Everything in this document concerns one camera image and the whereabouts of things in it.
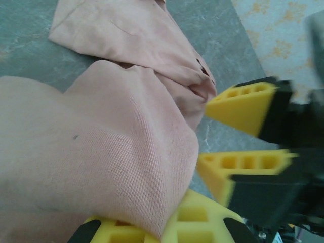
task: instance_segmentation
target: marble surface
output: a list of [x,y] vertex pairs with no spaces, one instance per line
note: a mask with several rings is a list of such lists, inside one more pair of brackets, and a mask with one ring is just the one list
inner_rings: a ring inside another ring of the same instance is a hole
[[[169,1],[168,9],[205,58],[218,92],[265,76],[230,0]],[[23,76],[66,90],[96,58],[79,55],[47,40],[56,1],[0,2],[0,76]],[[203,118],[200,152],[261,150],[275,146]],[[210,196],[197,174],[190,188]]]

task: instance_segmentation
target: beige patterned background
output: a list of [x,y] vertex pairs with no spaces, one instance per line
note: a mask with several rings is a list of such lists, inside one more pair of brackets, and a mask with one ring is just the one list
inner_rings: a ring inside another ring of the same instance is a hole
[[324,0],[232,0],[267,75],[290,79],[295,100],[320,86],[313,70],[306,17]]

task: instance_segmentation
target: pink fabric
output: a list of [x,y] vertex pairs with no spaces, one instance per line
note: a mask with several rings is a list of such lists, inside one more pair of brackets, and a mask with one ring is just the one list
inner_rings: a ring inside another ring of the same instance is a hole
[[104,60],[64,94],[0,78],[0,242],[64,243],[92,214],[160,238],[195,168],[211,72],[163,1],[60,0],[50,39]]

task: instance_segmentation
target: yellow honeycomb pad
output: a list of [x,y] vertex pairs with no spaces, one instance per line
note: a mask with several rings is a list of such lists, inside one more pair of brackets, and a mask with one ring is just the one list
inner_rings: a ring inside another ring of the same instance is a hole
[[276,85],[267,82],[233,86],[208,102],[205,114],[258,137],[277,89]]
[[[169,219],[161,243],[235,243],[224,218],[242,222],[233,211],[215,201],[188,190],[177,211]],[[118,221],[100,217],[102,223],[91,243],[159,243],[145,231]]]
[[278,175],[295,157],[289,150],[203,153],[197,170],[213,197],[227,207],[235,188],[231,175]]

